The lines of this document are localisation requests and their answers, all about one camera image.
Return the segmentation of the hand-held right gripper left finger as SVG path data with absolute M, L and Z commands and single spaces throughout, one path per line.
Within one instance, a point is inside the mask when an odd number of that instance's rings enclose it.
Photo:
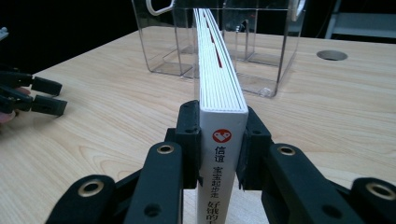
M 201 166 L 201 129 L 199 127 L 199 102 L 189 101 L 180 106 L 177 125 L 166 131 L 164 140 L 182 148 L 183 188 L 195 189 Z

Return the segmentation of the white book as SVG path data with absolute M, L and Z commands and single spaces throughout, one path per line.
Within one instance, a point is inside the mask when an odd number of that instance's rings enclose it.
M 194 11 L 201 159 L 197 224 L 225 224 L 248 106 L 212 11 Z

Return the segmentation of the grey metal stand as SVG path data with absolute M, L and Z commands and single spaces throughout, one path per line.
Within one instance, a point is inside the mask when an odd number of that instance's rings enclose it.
M 342 12 L 342 0 L 335 0 L 325 38 L 354 35 L 396 38 L 396 13 Z

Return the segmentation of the clear acrylic storage rack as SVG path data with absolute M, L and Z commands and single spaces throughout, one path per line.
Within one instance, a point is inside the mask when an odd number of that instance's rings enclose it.
M 272 98 L 298 48 L 307 0 L 131 0 L 147 68 L 198 78 L 196 8 L 211 11 L 244 91 Z

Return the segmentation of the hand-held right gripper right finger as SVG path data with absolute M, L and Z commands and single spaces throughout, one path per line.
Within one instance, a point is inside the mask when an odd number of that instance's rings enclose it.
M 269 130 L 256 112 L 249 107 L 247 126 L 236 168 L 240 189 L 262 190 L 266 178 L 264 158 L 273 143 Z

